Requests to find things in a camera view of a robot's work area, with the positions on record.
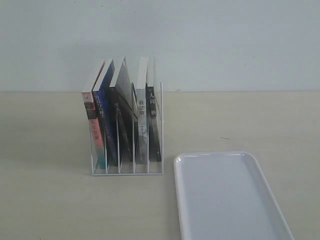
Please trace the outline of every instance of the white plastic tray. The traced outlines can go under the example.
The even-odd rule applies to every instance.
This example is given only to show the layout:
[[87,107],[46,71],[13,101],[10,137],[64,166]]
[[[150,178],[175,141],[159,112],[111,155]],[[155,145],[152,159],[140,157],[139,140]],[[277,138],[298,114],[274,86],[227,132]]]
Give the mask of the white plastic tray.
[[294,240],[251,154],[184,153],[174,175],[182,240]]

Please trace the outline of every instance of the white wall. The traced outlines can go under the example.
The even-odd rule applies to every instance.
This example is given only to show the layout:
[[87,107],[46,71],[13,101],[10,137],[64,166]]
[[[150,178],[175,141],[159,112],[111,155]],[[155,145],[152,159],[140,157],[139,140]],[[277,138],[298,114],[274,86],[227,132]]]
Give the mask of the white wall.
[[80,91],[95,58],[124,55],[155,55],[166,91],[319,90],[319,13],[319,0],[1,0],[0,91]]

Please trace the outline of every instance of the white metal book rack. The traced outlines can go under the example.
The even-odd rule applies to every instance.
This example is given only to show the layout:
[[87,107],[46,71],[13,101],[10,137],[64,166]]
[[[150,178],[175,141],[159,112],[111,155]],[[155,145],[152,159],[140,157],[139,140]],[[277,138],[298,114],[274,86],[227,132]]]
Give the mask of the white metal book rack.
[[[132,93],[132,109],[134,109],[137,104],[135,98],[135,87],[134,84],[131,84],[131,93]],[[100,168],[98,164],[98,157],[96,149],[94,146],[94,141],[92,134],[90,132],[90,156],[91,156],[91,173],[93,176],[117,176],[117,175],[162,175],[164,173],[164,97],[163,97],[163,85],[160,83],[160,90],[155,91],[156,97],[156,106],[157,106],[157,115],[159,115],[160,122],[158,123],[158,135],[159,135],[159,145],[161,153],[161,161],[157,161],[154,152],[149,152],[150,146],[150,131],[149,131],[149,121],[147,121],[147,148],[146,148],[146,162],[140,163],[138,159],[140,158],[139,147],[137,147],[138,142],[137,131],[135,131],[135,124],[137,121],[134,119],[134,114],[132,115],[132,159],[129,158],[129,155],[126,151],[126,148],[123,148],[121,152],[120,142],[121,142],[121,133],[120,127],[118,124],[118,117],[116,119],[116,143],[117,143],[117,164],[109,159],[107,151],[107,141],[106,135],[104,134],[104,158],[105,158],[105,169]]]

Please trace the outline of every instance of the light wooden table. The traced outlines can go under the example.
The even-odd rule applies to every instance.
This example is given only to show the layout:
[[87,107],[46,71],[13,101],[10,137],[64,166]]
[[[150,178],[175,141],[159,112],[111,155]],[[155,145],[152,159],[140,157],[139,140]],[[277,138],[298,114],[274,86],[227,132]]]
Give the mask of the light wooden table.
[[0,93],[0,239],[180,239],[174,157],[232,150],[295,239],[320,239],[320,92],[165,93],[164,114],[163,176],[91,177],[79,93]]

